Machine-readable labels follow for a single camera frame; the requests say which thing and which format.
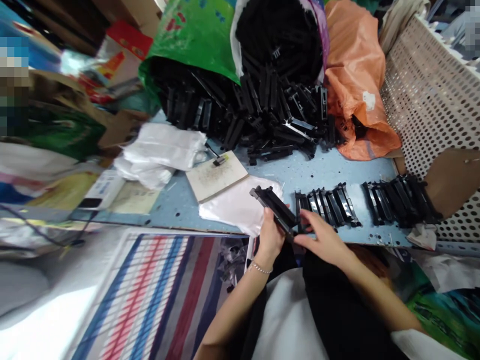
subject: light blue table surface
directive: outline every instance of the light blue table surface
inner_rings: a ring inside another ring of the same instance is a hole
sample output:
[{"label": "light blue table surface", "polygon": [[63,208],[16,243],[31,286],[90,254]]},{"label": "light blue table surface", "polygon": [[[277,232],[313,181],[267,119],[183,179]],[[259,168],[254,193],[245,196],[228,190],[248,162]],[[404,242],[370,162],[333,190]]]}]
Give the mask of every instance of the light blue table surface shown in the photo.
[{"label": "light blue table surface", "polygon": [[[393,179],[396,172],[391,159],[350,161],[335,148],[330,151],[319,148],[315,158],[310,161],[302,152],[294,151],[293,155],[287,158],[270,162],[260,160],[257,166],[249,166],[245,148],[238,148],[235,154],[249,174],[274,180],[283,185],[284,201],[292,204],[293,212],[295,212],[294,191],[308,193],[312,189],[322,187],[331,190],[338,183],[346,182],[348,195],[362,227],[352,228],[349,225],[340,227],[338,234],[345,242],[396,247],[411,246],[406,239],[408,234],[406,230],[399,229],[395,224],[373,225],[372,215],[367,207],[366,194],[361,186],[365,181]],[[89,211],[76,210],[72,213],[71,219],[86,221],[89,216]],[[182,171],[177,171],[170,183],[160,193],[150,214],[120,214],[101,211],[93,221],[227,234],[238,234],[240,232],[235,226],[203,220],[199,217],[197,200],[185,173]]]}]

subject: silver bracelet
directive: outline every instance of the silver bracelet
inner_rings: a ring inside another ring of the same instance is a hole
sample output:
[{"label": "silver bracelet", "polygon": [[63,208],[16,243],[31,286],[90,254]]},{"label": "silver bracelet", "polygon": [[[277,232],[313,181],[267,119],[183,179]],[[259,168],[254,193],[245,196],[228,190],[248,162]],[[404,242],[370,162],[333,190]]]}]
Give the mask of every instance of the silver bracelet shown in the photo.
[{"label": "silver bracelet", "polygon": [[250,264],[250,268],[249,268],[249,271],[252,270],[252,267],[254,267],[255,269],[257,269],[259,272],[261,272],[262,274],[271,274],[273,269],[270,270],[270,271],[266,271],[266,270],[263,270],[255,261],[251,261],[251,264]]}]

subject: striped mat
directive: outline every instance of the striped mat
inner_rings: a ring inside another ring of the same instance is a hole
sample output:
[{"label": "striped mat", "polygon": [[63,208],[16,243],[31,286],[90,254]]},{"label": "striped mat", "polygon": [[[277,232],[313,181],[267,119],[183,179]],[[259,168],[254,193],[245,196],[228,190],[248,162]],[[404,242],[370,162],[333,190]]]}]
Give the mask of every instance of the striped mat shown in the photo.
[{"label": "striped mat", "polygon": [[227,286],[220,237],[143,234],[127,239],[73,342],[72,360],[191,360]]}]

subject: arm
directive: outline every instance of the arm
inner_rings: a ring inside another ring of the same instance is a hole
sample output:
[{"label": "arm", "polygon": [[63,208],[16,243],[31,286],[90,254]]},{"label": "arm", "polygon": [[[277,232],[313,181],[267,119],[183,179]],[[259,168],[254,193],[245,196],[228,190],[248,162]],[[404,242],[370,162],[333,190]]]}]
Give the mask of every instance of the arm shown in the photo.
[{"label": "arm", "polygon": [[415,329],[424,333],[417,317],[405,306],[395,293],[371,272],[350,251],[333,228],[318,214],[300,210],[302,221],[310,224],[316,239],[298,235],[296,244],[309,249],[327,263],[337,266],[350,282],[366,297],[390,332]]},{"label": "arm", "polygon": [[[253,261],[261,269],[270,271],[282,249],[284,239],[285,237],[281,235],[274,223],[272,210],[266,208],[263,212],[260,246]],[[268,278],[268,274],[255,268],[248,269],[213,318],[194,360],[224,359],[226,357],[226,347],[229,341],[265,287]]]}]

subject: pile of black plastic parts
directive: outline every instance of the pile of black plastic parts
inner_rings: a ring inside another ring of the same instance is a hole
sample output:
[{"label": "pile of black plastic parts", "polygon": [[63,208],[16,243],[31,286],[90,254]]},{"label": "pile of black plastic parts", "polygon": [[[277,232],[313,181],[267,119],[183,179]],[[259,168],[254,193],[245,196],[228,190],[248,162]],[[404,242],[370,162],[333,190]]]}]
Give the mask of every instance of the pile of black plastic parts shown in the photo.
[{"label": "pile of black plastic parts", "polygon": [[295,0],[250,0],[236,29],[241,86],[217,73],[157,57],[150,73],[169,122],[200,130],[225,150],[248,147],[251,165],[344,140],[316,86],[322,41],[313,13]]},{"label": "pile of black plastic parts", "polygon": [[422,222],[438,224],[442,214],[432,205],[426,186],[426,182],[419,182],[413,175],[398,175],[390,182],[364,182],[373,224],[385,225],[396,220],[405,229]]},{"label": "pile of black plastic parts", "polygon": [[[300,218],[300,209],[319,214],[323,220],[330,224],[335,231],[338,227],[350,224],[352,228],[361,227],[354,205],[347,192],[347,183],[339,183],[333,190],[328,191],[325,188],[313,189],[308,194],[301,191],[295,192],[296,216]],[[299,225],[299,233],[304,233],[305,229]]]}]

